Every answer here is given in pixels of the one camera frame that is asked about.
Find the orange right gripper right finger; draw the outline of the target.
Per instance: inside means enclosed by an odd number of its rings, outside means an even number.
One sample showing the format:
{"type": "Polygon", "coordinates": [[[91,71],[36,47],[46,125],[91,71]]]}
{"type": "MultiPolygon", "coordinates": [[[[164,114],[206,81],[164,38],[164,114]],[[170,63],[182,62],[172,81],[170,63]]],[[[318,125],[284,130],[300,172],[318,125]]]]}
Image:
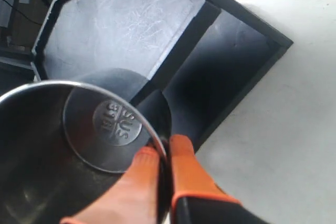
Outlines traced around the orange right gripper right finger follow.
{"type": "Polygon", "coordinates": [[[266,223],[225,193],[198,162],[191,140],[170,138],[171,223],[266,223]]]}

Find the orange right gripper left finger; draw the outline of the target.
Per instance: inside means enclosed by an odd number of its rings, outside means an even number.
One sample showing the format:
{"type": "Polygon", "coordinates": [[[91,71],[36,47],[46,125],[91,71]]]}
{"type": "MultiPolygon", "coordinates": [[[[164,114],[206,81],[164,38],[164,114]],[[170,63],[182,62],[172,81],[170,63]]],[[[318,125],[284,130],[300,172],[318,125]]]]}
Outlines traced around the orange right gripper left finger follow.
{"type": "Polygon", "coordinates": [[[107,192],[60,223],[157,223],[159,164],[154,148],[141,148],[107,192]]]}

